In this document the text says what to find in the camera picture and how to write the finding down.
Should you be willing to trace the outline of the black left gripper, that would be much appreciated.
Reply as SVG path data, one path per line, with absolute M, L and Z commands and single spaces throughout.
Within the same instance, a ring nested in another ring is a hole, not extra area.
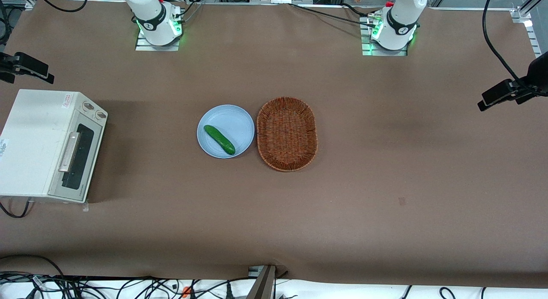
M 512 86 L 512 80 L 506 79 L 482 93 L 482 100 L 477 103 L 481 112 L 506 101 L 520 105 L 534 97 L 546 97 L 548 88 L 548 53 L 545 52 L 528 67 L 526 76 L 517 83 L 517 90 Z

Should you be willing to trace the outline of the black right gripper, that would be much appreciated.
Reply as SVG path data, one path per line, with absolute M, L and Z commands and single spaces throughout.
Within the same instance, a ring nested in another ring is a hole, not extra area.
M 49 65 L 22 52 L 15 56 L 0 52 L 0 80 L 13 84 L 15 74 L 39 78 L 49 84 L 54 83 L 54 75 L 49 73 Z

